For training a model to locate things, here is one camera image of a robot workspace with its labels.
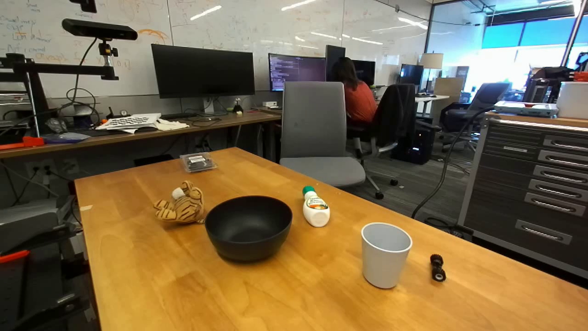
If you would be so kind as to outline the white bottle green cap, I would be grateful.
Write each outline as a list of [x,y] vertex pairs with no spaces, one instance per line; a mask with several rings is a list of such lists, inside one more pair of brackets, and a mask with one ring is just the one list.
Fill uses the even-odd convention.
[[315,193],[312,186],[302,188],[302,217],[313,227],[326,227],[330,221],[330,206]]

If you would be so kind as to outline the person in red shirt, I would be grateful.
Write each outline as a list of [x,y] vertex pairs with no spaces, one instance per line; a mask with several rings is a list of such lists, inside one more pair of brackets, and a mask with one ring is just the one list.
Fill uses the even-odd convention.
[[348,57],[339,57],[332,67],[332,74],[343,83],[345,113],[352,124],[369,125],[376,114],[378,103],[372,90],[356,76]]

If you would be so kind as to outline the black bowl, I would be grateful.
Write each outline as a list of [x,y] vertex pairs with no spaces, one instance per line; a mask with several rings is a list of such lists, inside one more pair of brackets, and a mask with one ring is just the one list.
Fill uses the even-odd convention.
[[255,263],[277,254],[290,225],[290,208],[262,195],[223,201],[205,217],[205,232],[216,254],[234,263]]

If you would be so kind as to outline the grey office chair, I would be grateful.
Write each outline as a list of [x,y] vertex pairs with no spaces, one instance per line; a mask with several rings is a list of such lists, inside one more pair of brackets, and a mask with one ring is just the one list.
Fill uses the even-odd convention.
[[284,85],[278,164],[335,188],[369,184],[376,199],[383,197],[346,151],[345,92],[335,81]]

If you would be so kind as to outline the wooden back desk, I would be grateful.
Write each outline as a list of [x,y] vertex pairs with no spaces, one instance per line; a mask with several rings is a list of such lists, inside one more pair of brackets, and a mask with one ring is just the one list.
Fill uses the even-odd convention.
[[231,127],[245,127],[245,125],[267,125],[277,124],[280,118],[278,114],[260,113],[260,111],[244,111],[240,116],[220,116],[218,120],[203,122],[187,122],[188,125],[183,129],[172,129],[172,131],[150,131],[150,133],[135,133],[135,135],[102,135],[102,136],[89,136],[84,142],[73,142],[73,144],[45,144],[38,147],[18,147],[18,149],[1,149],[0,160],[8,159],[25,159],[25,157],[36,157],[36,155],[51,155],[51,153],[64,153],[64,151],[75,151],[75,149],[89,149],[89,147],[102,147],[102,146],[115,146],[115,144],[130,144],[130,142],[143,142],[143,140],[159,140],[159,138],[170,138],[170,136],[185,136],[185,135],[201,135],[220,129],[231,129]]

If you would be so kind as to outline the large black monitor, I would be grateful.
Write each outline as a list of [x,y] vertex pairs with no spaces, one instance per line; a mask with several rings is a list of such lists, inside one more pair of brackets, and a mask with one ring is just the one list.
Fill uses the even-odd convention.
[[218,96],[255,92],[249,52],[152,45],[159,98],[199,98],[201,113],[214,114]]

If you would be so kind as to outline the black office chair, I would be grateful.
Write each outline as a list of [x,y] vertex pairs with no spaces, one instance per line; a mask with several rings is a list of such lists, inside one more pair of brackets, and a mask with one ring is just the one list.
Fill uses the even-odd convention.
[[451,103],[440,111],[440,151],[451,147],[473,149],[479,140],[479,116],[493,109],[510,89],[506,81],[482,83],[470,103]]

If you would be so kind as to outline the papers on desk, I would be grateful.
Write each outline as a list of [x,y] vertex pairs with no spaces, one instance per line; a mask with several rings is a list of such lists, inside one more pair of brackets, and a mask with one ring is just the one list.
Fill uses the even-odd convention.
[[185,129],[185,124],[163,120],[159,114],[130,114],[122,118],[108,118],[100,125],[97,125],[97,131],[104,131],[104,133],[135,135],[141,129],[176,131],[176,129]]

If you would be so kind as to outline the clear plastic packet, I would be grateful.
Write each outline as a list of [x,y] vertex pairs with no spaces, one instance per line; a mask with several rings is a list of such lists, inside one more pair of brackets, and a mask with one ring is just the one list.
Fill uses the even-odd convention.
[[187,173],[201,173],[214,168],[212,160],[205,153],[190,153],[179,157]]

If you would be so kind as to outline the tiger plush toy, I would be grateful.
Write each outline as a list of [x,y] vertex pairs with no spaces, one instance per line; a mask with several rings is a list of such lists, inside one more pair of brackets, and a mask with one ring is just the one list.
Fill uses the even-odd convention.
[[205,219],[203,193],[190,181],[183,181],[170,192],[170,199],[154,204],[155,217],[163,223],[198,223]]

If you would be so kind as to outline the white paper cup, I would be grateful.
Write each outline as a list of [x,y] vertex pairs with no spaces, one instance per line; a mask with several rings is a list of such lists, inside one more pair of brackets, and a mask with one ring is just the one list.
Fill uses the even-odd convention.
[[409,234],[394,225],[367,223],[359,238],[361,276],[376,289],[392,289],[413,247]]

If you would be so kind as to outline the grey drawer cabinet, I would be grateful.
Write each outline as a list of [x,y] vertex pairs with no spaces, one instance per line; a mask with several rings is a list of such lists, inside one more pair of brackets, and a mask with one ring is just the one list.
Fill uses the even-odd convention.
[[459,225],[585,280],[588,122],[488,116]]

